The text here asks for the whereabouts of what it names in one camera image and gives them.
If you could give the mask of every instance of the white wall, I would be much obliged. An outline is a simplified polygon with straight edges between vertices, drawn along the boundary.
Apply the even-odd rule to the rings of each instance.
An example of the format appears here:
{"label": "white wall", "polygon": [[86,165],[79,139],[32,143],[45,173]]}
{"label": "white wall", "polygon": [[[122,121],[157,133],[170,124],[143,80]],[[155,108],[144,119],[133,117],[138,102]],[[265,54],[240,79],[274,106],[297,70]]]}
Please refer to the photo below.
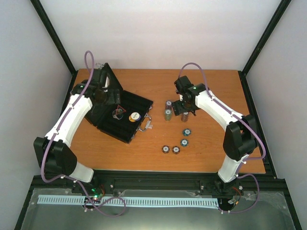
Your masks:
{"label": "white wall", "polygon": [[242,70],[280,0],[41,0],[73,64]]}
{"label": "white wall", "polygon": [[0,31],[0,229],[11,230],[39,174],[33,141],[59,117],[71,76],[29,0],[2,1]]}
{"label": "white wall", "polygon": [[292,1],[248,74],[278,177],[307,229],[307,1]]}

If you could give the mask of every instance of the white robotic arm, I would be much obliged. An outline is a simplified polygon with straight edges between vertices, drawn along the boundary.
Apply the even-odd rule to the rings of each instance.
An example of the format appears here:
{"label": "white robotic arm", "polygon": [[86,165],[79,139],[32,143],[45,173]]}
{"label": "white robotic arm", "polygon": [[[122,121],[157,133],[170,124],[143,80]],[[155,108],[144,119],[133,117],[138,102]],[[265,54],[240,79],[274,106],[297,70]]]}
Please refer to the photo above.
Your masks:
{"label": "white robotic arm", "polygon": [[[214,120],[216,120],[217,123],[219,123],[220,126],[223,128],[223,130],[226,130],[226,127],[229,125],[229,123],[238,121],[236,118],[232,116],[233,114],[236,114],[238,117],[242,118],[243,116],[242,114],[234,111],[226,104],[224,104],[221,100],[215,97],[212,91],[209,91],[209,93],[211,94],[212,98],[208,95],[206,90],[200,92],[199,95],[195,97],[195,105],[198,108],[207,112]],[[213,100],[213,98],[218,102],[220,102],[228,110],[232,111],[232,113],[229,114],[225,109],[223,109],[220,105],[218,105]],[[238,170],[238,167],[240,166],[242,161],[247,157],[248,154],[245,154],[239,161],[236,161],[226,155],[223,165],[218,171],[218,175],[220,176],[220,178],[225,183],[234,180],[236,178],[236,172]]]}
{"label": "white robotic arm", "polygon": [[177,93],[180,94],[180,100],[173,103],[175,115],[187,111],[195,115],[195,110],[202,109],[216,120],[225,131],[223,148],[226,157],[218,175],[224,183],[231,182],[236,178],[241,163],[257,146],[254,137],[248,130],[240,126],[234,115],[241,119],[247,118],[250,125],[254,124],[254,119],[250,115],[244,117],[228,107],[212,91],[206,91],[204,84],[194,86],[186,76],[178,78],[175,85]]}
{"label": "white robotic arm", "polygon": [[[77,128],[79,127],[86,113],[90,111],[90,109],[93,106],[91,99],[86,98],[85,96],[82,96],[79,99],[78,103],[76,103],[76,105],[73,106],[72,104],[77,100],[78,96],[79,94],[75,94],[70,97],[68,105],[64,110],[64,112],[62,113],[61,117],[59,118],[55,126],[46,134],[45,137],[48,140],[51,140],[53,134],[57,133],[53,141],[61,140],[68,147],[71,146],[71,141]],[[63,120],[64,115],[67,113],[69,109],[70,111]],[[88,168],[77,161],[73,172],[68,176],[75,178],[76,180],[88,183],[92,180],[93,174],[94,174],[93,169]]]}

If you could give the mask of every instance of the wooden table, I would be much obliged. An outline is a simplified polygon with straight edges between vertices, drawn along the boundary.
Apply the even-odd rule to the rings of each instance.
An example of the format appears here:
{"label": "wooden table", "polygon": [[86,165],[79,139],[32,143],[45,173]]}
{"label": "wooden table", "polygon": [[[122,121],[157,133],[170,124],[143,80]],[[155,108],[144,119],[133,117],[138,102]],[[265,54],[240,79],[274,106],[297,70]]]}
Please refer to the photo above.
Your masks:
{"label": "wooden table", "polygon": [[[94,169],[141,170],[174,172],[217,172],[222,166],[224,131],[219,124],[202,110],[196,116],[190,115],[187,122],[180,116],[165,121],[166,100],[178,100],[174,81],[179,70],[166,69],[114,69],[122,87],[153,100],[150,110],[152,130],[138,131],[130,144],[112,138],[83,119],[73,138],[71,149],[78,161]],[[208,84],[213,93],[234,110],[247,115],[248,107],[237,71],[207,70]],[[194,84],[203,82],[199,70],[185,70]],[[86,69],[79,70],[75,84],[87,79]],[[162,153],[162,146],[180,146],[182,131],[191,129],[189,145],[180,148],[178,155],[171,151]],[[260,156],[257,148],[252,157]],[[262,161],[249,161],[241,169],[242,173],[265,173]]]}

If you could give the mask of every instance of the small cylinder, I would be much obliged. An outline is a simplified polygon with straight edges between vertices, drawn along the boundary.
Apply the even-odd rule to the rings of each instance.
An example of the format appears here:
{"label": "small cylinder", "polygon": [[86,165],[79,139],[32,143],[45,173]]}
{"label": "small cylinder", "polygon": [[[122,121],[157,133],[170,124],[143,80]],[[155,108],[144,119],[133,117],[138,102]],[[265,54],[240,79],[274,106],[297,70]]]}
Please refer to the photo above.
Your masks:
{"label": "small cylinder", "polygon": [[165,109],[172,109],[172,102],[171,101],[166,101],[165,103]]}
{"label": "small cylinder", "polygon": [[181,114],[181,121],[182,122],[187,122],[189,117],[189,112],[184,112]]}
{"label": "small cylinder", "polygon": [[164,111],[165,121],[170,121],[172,118],[172,111],[170,109],[165,109]]}

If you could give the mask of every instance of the metal sheet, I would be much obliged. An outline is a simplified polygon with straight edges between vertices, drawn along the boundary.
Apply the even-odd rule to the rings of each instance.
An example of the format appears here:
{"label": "metal sheet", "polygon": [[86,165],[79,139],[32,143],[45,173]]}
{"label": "metal sheet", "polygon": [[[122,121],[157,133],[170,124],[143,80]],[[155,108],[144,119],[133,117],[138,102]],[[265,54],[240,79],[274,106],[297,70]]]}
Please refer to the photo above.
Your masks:
{"label": "metal sheet", "polygon": [[[38,205],[38,193],[34,194],[23,230],[233,230],[233,229],[294,229],[290,213],[281,193],[261,193],[260,202],[252,210],[242,214],[223,214],[206,208],[143,208],[129,207],[118,218],[104,217],[96,211],[84,212],[75,205]],[[234,210],[253,204],[255,194],[246,193]],[[103,207],[108,214],[116,214],[120,207]]]}

